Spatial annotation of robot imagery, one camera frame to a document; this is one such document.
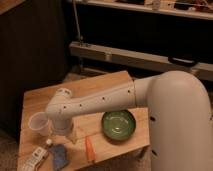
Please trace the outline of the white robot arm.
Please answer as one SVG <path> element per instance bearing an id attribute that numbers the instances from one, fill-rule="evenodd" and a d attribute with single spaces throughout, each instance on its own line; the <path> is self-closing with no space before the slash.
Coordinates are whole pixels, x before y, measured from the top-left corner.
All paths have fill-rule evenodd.
<path id="1" fill-rule="evenodd" d="M 213 113 L 206 88 L 194 75 L 168 71 L 74 98 L 56 91 L 45 113 L 52 130 L 65 136 L 82 114 L 146 107 L 152 171 L 213 171 Z"/>

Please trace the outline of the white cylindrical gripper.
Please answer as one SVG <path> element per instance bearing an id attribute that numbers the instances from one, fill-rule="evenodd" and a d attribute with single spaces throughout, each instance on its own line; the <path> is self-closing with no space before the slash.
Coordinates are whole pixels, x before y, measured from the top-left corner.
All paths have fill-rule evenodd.
<path id="1" fill-rule="evenodd" d="M 71 120 L 52 121 L 52 132 L 55 135 L 67 136 L 73 144 L 77 143 L 77 133 L 72 131 L 73 122 Z"/>

